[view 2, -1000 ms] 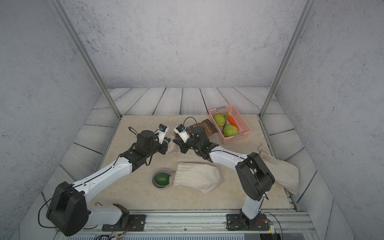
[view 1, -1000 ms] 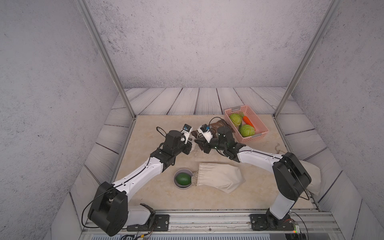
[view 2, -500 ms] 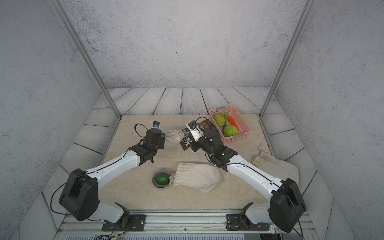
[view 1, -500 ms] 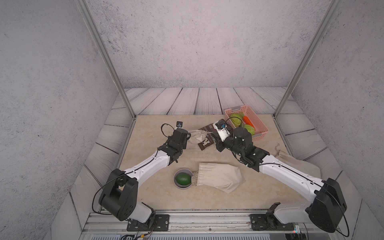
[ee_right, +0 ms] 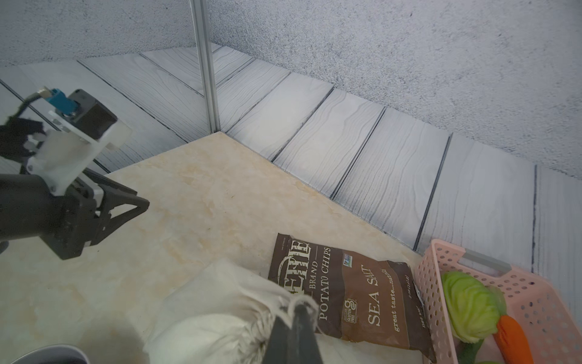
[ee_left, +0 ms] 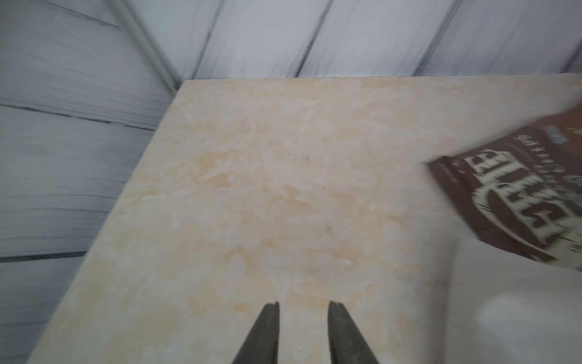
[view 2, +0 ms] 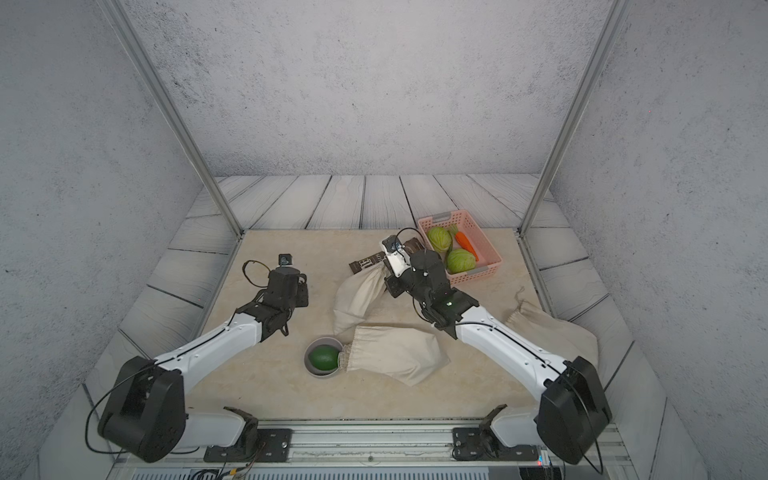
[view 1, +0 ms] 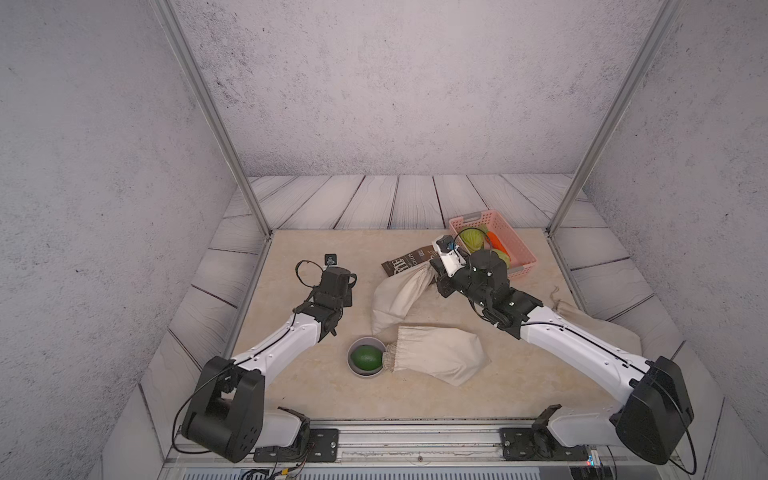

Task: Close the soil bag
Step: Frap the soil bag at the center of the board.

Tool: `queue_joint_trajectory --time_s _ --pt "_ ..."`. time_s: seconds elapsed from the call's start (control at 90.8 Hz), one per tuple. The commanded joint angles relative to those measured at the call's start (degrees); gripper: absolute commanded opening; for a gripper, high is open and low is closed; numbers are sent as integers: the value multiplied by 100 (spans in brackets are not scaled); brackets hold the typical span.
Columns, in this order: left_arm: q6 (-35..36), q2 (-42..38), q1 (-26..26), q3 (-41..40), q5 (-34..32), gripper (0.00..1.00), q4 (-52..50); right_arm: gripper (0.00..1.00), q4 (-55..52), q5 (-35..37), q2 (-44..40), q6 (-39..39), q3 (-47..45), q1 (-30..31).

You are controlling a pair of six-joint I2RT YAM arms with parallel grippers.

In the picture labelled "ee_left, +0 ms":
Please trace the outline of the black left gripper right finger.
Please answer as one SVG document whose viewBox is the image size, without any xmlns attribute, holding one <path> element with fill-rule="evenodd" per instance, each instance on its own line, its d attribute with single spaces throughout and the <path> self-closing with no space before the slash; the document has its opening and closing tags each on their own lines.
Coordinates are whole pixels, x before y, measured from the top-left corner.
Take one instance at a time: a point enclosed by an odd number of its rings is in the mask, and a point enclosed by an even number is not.
<svg viewBox="0 0 582 364">
<path fill-rule="evenodd" d="M 347 308 L 330 301 L 327 311 L 330 361 L 333 364 L 379 364 Z"/>
</svg>

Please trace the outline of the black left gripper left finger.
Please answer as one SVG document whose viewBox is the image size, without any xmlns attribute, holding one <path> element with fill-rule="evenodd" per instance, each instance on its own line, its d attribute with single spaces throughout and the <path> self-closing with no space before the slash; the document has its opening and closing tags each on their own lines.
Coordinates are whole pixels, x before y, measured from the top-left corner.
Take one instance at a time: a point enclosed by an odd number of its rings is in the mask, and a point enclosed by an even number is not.
<svg viewBox="0 0 582 364">
<path fill-rule="evenodd" d="M 267 303 L 242 343 L 232 364 L 277 364 L 280 337 L 280 304 Z"/>
</svg>

